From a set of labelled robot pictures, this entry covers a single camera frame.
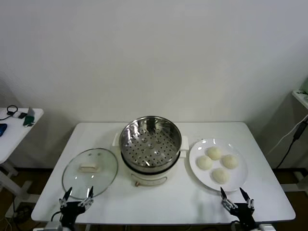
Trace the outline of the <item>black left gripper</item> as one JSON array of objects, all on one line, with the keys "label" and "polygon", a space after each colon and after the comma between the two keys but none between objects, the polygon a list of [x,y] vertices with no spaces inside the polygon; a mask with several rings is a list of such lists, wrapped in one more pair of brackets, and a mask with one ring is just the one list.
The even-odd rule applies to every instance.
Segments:
[{"label": "black left gripper", "polygon": [[86,211],[86,207],[90,207],[93,203],[93,186],[88,189],[87,197],[82,202],[67,202],[71,191],[72,187],[64,193],[63,198],[59,199],[60,211],[63,215],[61,218],[61,225],[64,228],[74,228],[77,217],[83,214]]}]

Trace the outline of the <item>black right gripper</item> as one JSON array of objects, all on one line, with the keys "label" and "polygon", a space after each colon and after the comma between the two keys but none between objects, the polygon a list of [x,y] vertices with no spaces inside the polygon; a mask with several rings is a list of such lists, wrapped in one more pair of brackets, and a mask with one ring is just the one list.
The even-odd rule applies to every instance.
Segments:
[{"label": "black right gripper", "polygon": [[257,228],[256,222],[252,216],[254,212],[254,199],[250,198],[242,188],[240,188],[241,194],[246,201],[245,203],[233,203],[227,198],[223,188],[220,188],[221,192],[221,204],[223,207],[230,211],[230,214],[237,217],[237,221],[233,221],[231,227],[236,231],[251,231]]}]

